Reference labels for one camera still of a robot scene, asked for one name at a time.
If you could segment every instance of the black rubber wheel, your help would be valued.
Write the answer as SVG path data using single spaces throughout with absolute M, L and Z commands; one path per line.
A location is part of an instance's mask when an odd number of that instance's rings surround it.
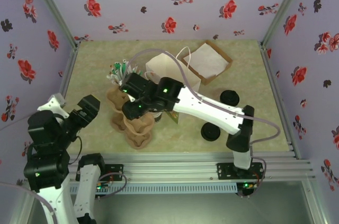
M 229 105 L 236 106 L 239 104 L 240 98 L 236 91 L 226 90 L 220 95 L 220 102 Z
M 218 126 L 207 122 L 201 128 L 201 135 L 205 140 L 213 142 L 220 137 L 220 129 Z

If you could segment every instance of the paper bag handle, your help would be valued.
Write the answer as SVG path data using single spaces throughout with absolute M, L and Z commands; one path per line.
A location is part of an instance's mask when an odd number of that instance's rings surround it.
M 190 65 L 190 61 L 191 61 L 191 49 L 189 48 L 189 47 L 184 47 L 182 50 L 180 50 L 180 52 L 176 55 L 176 57 L 175 57 L 175 59 L 178 59 L 178 56 L 181 54 L 181 52 L 185 49 L 185 48 L 188 48 L 189 49 L 189 56 L 190 56 L 190 58 L 189 58 L 189 63 L 187 64 L 187 68 L 189 67 L 189 65 Z

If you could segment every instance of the vent grille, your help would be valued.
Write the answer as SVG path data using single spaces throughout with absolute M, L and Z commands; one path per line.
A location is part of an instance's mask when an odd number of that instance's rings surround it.
M 112 184 L 109 188 L 96 190 L 97 195 L 110 194 L 122 184 Z M 180 184 L 128 184 L 119 194 L 207 194 L 236 193 L 236 183 L 180 183 Z M 70 193 L 77 194 L 78 184 L 71 184 Z

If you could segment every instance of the black cable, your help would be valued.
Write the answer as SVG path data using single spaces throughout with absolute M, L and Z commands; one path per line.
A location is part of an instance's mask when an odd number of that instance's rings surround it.
M 75 162 L 78 160 L 78 158 L 79 158 L 79 156 L 80 156 L 80 154 L 81 154 L 81 151 L 83 150 L 83 141 L 82 141 L 82 139 L 81 139 L 80 136 L 76 136 L 75 140 L 76 140 L 77 138 L 80 140 L 80 151 L 79 151 L 79 153 L 78 153 L 78 156 L 76 156 L 75 161 L 73 161 L 73 162 L 71 162 L 71 163 L 68 163 L 69 165 L 72 165 L 73 163 L 75 163 Z

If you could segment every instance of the clear tube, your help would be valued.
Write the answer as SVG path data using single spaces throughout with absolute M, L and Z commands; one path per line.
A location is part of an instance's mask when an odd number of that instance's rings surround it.
M 15 184 L 0 182 L 0 185 L 1 185 L 1 186 L 6 186 L 6 187 L 15 188 L 15 189 L 24 191 L 24 192 L 26 192 L 26 193 L 32 195 L 33 197 L 35 197 L 37 200 L 39 200 L 41 203 L 43 203 L 43 204 L 47 207 L 48 211 L 49 211 L 50 214 L 52 215 L 53 223 L 54 223 L 54 224 L 58 224 L 58 220 L 57 220 L 57 217 L 56 217 L 56 215 L 55 215 L 55 213 L 54 213 L 53 207 L 52 207 L 51 204 L 48 203 L 47 200 L 44 199 L 42 196 L 37 195 L 35 192 L 33 192 L 33 191 L 29 190 L 29 189 L 26 189 L 25 187 L 18 186 L 18 185 L 15 185 Z

